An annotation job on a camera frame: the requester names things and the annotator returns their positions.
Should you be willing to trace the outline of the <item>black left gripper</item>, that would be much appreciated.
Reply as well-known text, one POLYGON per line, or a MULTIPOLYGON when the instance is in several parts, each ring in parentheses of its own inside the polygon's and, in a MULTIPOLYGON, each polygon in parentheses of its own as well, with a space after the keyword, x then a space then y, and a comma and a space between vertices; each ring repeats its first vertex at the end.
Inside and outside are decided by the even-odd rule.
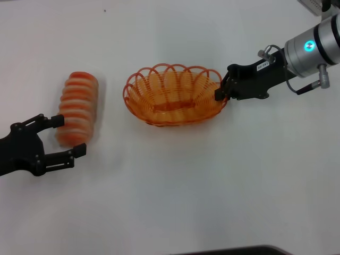
POLYGON ((43 114, 10 126, 10 133, 1 138, 1 176, 24 170, 33 176, 47 172, 73 168, 75 159, 85 156, 87 145, 82 143, 63 152, 46 154, 38 133, 50 128, 64 126, 64 116, 51 118, 43 114))

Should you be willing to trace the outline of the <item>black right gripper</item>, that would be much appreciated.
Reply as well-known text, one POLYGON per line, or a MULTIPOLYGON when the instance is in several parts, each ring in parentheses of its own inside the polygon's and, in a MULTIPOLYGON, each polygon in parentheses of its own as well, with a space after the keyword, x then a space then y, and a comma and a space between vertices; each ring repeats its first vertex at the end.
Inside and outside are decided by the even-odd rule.
POLYGON ((215 90, 215 101, 266 99, 270 88, 294 78, 295 74, 285 69, 284 50, 274 52, 273 56, 273 64, 261 59, 251 65, 229 65, 220 87, 215 90))

